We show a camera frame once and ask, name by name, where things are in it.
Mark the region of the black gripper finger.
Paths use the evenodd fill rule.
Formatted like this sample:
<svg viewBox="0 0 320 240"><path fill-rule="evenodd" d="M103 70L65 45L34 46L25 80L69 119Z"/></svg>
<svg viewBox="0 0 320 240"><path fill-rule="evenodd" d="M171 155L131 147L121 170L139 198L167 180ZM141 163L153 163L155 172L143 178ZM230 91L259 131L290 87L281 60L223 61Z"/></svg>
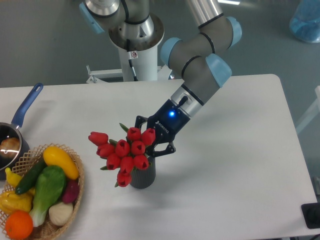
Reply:
<svg viewBox="0 0 320 240"><path fill-rule="evenodd" d="M166 155L170 155L176 152L176 148L174 146L174 143L168 142L165 149L163 150L156 150L156 143L153 143L152 145L148 146L146 148L146 154L152 158L158 158Z"/></svg>
<svg viewBox="0 0 320 240"><path fill-rule="evenodd" d="M147 117L138 115L138 116L136 117L136 119L135 119L134 127L135 127L135 128L138 128L139 130L141 130L143 124L145 124L145 123L147 123L147 122L148 122L148 118L147 118Z"/></svg>

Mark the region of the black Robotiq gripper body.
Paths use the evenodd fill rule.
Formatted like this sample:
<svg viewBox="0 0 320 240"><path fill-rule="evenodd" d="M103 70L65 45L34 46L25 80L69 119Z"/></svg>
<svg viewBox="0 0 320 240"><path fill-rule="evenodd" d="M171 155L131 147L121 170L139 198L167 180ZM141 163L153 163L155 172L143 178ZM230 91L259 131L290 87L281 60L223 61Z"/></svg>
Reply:
<svg viewBox="0 0 320 240"><path fill-rule="evenodd" d="M155 143L170 143L187 124L190 117L168 99L161 108L147 120L147 129L155 130Z"/></svg>

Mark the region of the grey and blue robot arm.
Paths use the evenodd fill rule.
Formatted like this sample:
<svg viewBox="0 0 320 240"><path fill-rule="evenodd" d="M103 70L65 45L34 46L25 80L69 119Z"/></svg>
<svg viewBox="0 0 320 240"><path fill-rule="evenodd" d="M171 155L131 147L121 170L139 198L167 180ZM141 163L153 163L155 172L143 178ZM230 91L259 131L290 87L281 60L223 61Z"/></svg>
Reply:
<svg viewBox="0 0 320 240"><path fill-rule="evenodd" d="M84 0L79 5L89 26L98 34L108 33L117 47L124 81L155 81L158 60L183 79L154 115L136 118L137 128L155 130L156 145L167 145L162 151L148 146L146 154L154 158L175 152L176 134L230 78L232 71L219 54L242 36L239 22L224 16L216 0L189 0L187 6L198 34L188 41L163 41L163 23L150 12L147 0Z"/></svg>

